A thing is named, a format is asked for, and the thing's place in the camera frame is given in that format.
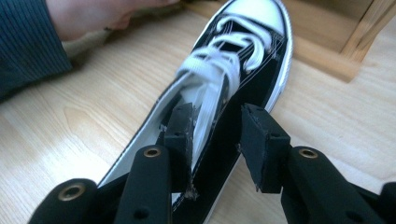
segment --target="shoe toe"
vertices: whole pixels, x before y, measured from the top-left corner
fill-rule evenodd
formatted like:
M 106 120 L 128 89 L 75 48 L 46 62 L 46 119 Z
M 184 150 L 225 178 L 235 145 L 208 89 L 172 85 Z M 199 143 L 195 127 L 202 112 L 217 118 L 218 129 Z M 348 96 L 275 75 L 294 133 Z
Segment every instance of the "shoe toe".
M 275 1 L 235 0 L 223 12 L 250 18 L 274 29 L 280 35 L 285 33 L 282 13 Z

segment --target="wooden shelf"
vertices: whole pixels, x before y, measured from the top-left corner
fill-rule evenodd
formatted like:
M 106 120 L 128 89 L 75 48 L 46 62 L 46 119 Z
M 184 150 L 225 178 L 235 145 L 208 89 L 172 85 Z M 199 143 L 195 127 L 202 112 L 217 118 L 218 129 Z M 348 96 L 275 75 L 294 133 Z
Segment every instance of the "wooden shelf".
M 185 7 L 210 18 L 225 0 Z M 376 35 L 396 15 L 395 0 L 283 0 L 294 57 L 344 81 L 355 77 Z

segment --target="white shoelace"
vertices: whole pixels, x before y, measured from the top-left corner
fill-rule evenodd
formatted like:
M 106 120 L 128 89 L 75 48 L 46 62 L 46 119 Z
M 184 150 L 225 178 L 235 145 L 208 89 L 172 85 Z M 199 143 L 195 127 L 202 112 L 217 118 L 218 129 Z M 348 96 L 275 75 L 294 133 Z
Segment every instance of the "white shoelace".
M 192 102 L 193 106 L 199 109 L 193 133 L 191 169 L 195 167 L 214 123 L 224 78 L 227 77 L 229 84 L 227 101 L 238 91 L 240 84 L 238 53 L 219 49 L 224 43 L 233 44 L 241 49 L 253 44 L 253 53 L 243 65 L 243 69 L 249 72 L 260 66 L 265 50 L 271 48 L 272 45 L 272 38 L 268 31 L 237 16 L 230 15 L 222 18 L 216 27 L 217 32 L 220 32 L 228 21 L 238 23 L 252 34 L 231 32 L 219 35 L 207 46 L 193 51 L 177 71 L 177 77 L 191 77 L 189 86 L 186 86 L 181 94 L 186 102 Z

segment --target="striped sleeve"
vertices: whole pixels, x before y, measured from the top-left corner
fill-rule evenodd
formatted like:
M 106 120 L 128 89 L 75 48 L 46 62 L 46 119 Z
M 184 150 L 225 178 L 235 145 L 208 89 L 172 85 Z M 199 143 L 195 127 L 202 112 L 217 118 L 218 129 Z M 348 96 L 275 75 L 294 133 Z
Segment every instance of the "striped sleeve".
M 45 0 L 0 0 L 0 98 L 71 67 Z

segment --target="canvas shoe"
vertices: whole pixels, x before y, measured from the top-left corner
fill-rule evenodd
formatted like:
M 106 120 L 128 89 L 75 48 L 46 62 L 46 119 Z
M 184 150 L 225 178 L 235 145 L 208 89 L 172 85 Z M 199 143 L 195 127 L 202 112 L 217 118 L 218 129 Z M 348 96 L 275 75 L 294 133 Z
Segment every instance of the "canvas shoe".
M 290 18 L 280 1 L 227 2 L 99 188 L 127 174 L 138 149 L 157 143 L 174 107 L 192 103 L 191 187 L 173 194 L 173 220 L 204 222 L 240 155 L 241 105 L 273 108 L 291 52 Z

